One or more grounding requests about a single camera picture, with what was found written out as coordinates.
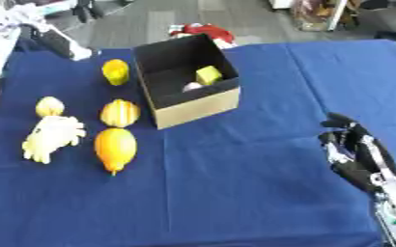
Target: white furniture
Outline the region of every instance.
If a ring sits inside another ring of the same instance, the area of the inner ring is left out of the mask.
[[[269,0],[269,2],[271,3],[271,7],[274,10],[278,10],[278,9],[290,9],[295,3],[295,0]]]

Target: toy lemon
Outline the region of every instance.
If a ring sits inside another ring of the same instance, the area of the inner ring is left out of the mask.
[[[60,116],[65,110],[65,105],[59,99],[53,96],[46,96],[39,100],[36,105],[36,113],[39,117]]]
[[[119,86],[128,81],[128,65],[120,59],[106,62],[101,70],[111,85]]]
[[[100,120],[108,126],[126,127],[135,123],[139,115],[138,106],[129,101],[115,99],[103,107]]]
[[[135,137],[122,128],[108,128],[98,134],[95,151],[105,169],[115,176],[136,155]]]

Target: plastic fruit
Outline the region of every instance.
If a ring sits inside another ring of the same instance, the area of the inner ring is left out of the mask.
[[[111,85],[119,86],[128,81],[128,65],[125,61],[110,60],[103,65],[101,70]]]
[[[65,105],[59,99],[53,96],[46,96],[39,100],[36,105],[36,113],[39,117],[60,116],[65,110]]]
[[[212,85],[222,79],[222,74],[214,66],[207,66],[196,71],[196,81],[203,86]]]
[[[105,105],[100,120],[108,126],[126,127],[139,119],[140,110],[135,104],[122,99],[115,99]]]
[[[136,155],[137,144],[130,131],[123,128],[108,128],[98,134],[95,151],[105,169],[115,176]]]

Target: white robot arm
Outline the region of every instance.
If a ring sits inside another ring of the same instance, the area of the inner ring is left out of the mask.
[[[45,6],[33,3],[15,5],[9,10],[0,7],[0,78],[4,76],[4,67],[14,50],[22,26],[30,26],[33,29],[32,39],[60,56],[78,61],[94,55],[95,51],[80,46],[44,18],[48,14],[72,10],[78,3],[78,0],[68,0]]]

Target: yellow cube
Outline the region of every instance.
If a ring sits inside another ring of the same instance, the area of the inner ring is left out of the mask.
[[[209,86],[222,79],[222,74],[214,66],[207,66],[196,71],[196,81],[204,86]]]

